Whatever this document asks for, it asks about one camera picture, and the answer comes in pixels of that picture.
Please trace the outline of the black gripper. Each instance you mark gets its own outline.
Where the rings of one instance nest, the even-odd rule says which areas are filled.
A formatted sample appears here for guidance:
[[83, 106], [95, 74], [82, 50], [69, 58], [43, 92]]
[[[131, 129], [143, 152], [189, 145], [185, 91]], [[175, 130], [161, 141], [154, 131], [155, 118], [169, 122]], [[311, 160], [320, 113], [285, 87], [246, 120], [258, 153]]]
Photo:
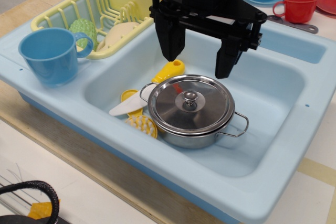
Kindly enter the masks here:
[[267, 15], [243, 0], [152, 0], [150, 16], [162, 55], [174, 61], [185, 47], [186, 30], [221, 40], [215, 77], [228, 78], [243, 51], [257, 49]]

